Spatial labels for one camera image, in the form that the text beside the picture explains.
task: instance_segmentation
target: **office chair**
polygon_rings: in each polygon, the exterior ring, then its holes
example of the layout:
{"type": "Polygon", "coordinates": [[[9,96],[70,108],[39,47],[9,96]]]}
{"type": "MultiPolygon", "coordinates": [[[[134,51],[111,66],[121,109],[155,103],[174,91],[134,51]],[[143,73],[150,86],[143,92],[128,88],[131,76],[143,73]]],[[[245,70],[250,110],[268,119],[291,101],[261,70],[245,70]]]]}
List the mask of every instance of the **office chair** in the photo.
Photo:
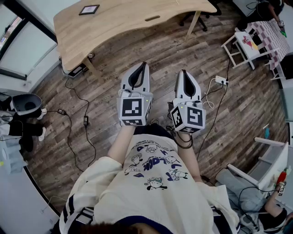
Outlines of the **office chair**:
{"type": "MultiPolygon", "coordinates": [[[[209,18],[210,16],[220,16],[222,14],[220,8],[217,6],[217,4],[220,1],[213,1],[213,0],[208,0],[215,8],[216,8],[216,12],[215,13],[208,13],[208,12],[201,12],[201,15],[205,15],[206,18],[209,18]]],[[[187,20],[190,16],[194,15],[195,11],[191,11],[189,12],[179,23],[180,26],[184,26],[184,21],[187,20]]],[[[203,31],[206,32],[207,31],[207,27],[205,25],[205,23],[203,22],[203,20],[198,17],[198,21],[199,23],[201,23],[201,25],[203,26],[203,31]]]]}

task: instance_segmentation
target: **cartoon dog print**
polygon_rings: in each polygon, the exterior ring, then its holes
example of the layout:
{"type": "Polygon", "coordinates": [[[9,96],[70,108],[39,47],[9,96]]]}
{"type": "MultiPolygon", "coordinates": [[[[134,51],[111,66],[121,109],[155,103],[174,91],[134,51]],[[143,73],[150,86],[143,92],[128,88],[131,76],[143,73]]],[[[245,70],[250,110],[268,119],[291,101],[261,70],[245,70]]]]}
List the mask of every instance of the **cartoon dog print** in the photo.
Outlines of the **cartoon dog print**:
{"type": "Polygon", "coordinates": [[[161,188],[162,190],[167,189],[167,186],[163,186],[161,177],[157,177],[157,178],[152,177],[147,180],[147,183],[145,183],[145,185],[149,185],[146,188],[147,190],[157,189],[157,188],[161,188]]]}
{"type": "Polygon", "coordinates": [[[155,144],[149,144],[146,148],[146,152],[155,152],[157,150],[157,145],[155,144]]]}
{"type": "Polygon", "coordinates": [[[167,163],[172,164],[173,162],[179,162],[174,156],[165,157],[167,163]]]}
{"type": "Polygon", "coordinates": [[[137,154],[137,155],[133,156],[133,157],[131,158],[131,161],[132,161],[134,164],[132,164],[132,165],[130,165],[130,166],[137,166],[137,165],[139,165],[139,162],[142,161],[141,156],[142,156],[142,154],[137,154]]]}
{"type": "Polygon", "coordinates": [[[185,173],[185,172],[179,171],[177,169],[175,169],[175,170],[170,169],[169,171],[171,173],[172,179],[175,181],[178,181],[180,178],[187,179],[187,177],[186,177],[187,173],[185,173]]]}
{"type": "Polygon", "coordinates": [[[129,168],[127,168],[125,171],[124,171],[124,173],[125,173],[125,175],[128,175],[130,172],[132,172],[132,171],[140,171],[140,170],[138,170],[136,167],[132,167],[132,166],[130,166],[129,168]]]}

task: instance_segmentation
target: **wooden floor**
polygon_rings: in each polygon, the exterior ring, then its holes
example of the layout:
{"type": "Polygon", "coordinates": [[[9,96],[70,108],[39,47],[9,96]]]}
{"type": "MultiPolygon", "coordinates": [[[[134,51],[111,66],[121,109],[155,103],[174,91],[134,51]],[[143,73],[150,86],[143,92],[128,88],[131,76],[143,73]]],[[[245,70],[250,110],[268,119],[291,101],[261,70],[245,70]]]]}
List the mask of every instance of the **wooden floor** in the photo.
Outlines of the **wooden floor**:
{"type": "MultiPolygon", "coordinates": [[[[229,59],[221,45],[233,34],[240,19],[232,6],[221,3],[221,16],[202,17],[207,32],[197,24],[191,38],[184,42],[191,18],[184,27],[177,16],[168,22],[142,30],[116,36],[96,49],[94,66],[102,72],[106,83],[102,86],[89,72],[74,80],[81,98],[90,101],[88,137],[97,148],[97,159],[107,151],[120,129],[116,98],[120,89],[119,76],[132,65],[146,61],[152,75],[151,91],[154,94],[150,119],[159,118],[163,126],[171,125],[167,118],[168,101],[175,97],[176,74],[181,69],[189,71],[206,92],[215,75],[226,77],[229,59]]],[[[288,130],[276,81],[264,62],[257,62],[256,69],[243,65],[229,70],[229,86],[219,109],[214,128],[207,137],[199,165],[201,174],[209,178],[228,163],[248,170],[265,148],[254,142],[254,137],[264,137],[262,129],[270,124],[270,139],[287,141],[288,130]]],[[[87,103],[77,98],[73,90],[65,88],[66,77],[61,69],[54,69],[35,90],[48,111],[61,108],[72,119],[71,145],[77,154],[77,163],[85,170],[93,159],[94,150],[86,140],[83,115],[87,103]]],[[[219,85],[213,82],[212,90],[219,85]]],[[[198,154],[203,138],[212,126],[224,89],[210,95],[216,108],[207,110],[206,128],[194,134],[194,151],[198,154]]],[[[48,113],[41,121],[47,128],[43,142],[35,139],[33,152],[25,154],[28,168],[45,195],[67,199],[72,186],[81,174],[75,167],[74,156],[66,139],[69,133],[68,117],[48,113]]],[[[53,205],[60,211],[64,201],[54,198],[53,205]]]]}

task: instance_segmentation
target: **white shoe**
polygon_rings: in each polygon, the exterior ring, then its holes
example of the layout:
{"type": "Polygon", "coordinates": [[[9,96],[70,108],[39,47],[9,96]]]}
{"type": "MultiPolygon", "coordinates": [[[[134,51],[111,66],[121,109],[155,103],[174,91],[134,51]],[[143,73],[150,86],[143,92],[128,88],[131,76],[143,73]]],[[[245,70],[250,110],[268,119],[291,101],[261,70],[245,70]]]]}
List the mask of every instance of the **white shoe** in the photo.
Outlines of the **white shoe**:
{"type": "Polygon", "coordinates": [[[42,135],[40,135],[40,136],[38,137],[38,140],[39,140],[39,141],[44,141],[44,139],[45,139],[45,134],[46,134],[46,128],[43,127],[43,133],[42,133],[42,135]]]}
{"type": "Polygon", "coordinates": [[[47,109],[46,108],[44,108],[44,109],[41,109],[41,115],[37,118],[38,120],[41,120],[42,118],[43,118],[43,116],[45,115],[45,114],[47,114],[47,109]]]}

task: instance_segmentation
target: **checkered cloth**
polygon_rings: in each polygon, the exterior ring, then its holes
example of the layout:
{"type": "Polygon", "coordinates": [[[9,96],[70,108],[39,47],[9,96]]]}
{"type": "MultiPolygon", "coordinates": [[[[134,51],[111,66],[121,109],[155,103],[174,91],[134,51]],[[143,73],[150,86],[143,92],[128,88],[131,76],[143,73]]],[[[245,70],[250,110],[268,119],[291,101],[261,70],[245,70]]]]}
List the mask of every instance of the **checkered cloth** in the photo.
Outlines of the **checkered cloth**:
{"type": "Polygon", "coordinates": [[[263,42],[267,51],[279,48],[279,50],[269,54],[271,57],[269,62],[270,70],[274,70],[290,50],[286,38],[281,34],[278,23],[275,20],[258,21],[249,23],[248,28],[249,27],[256,30],[257,35],[263,42]]]}

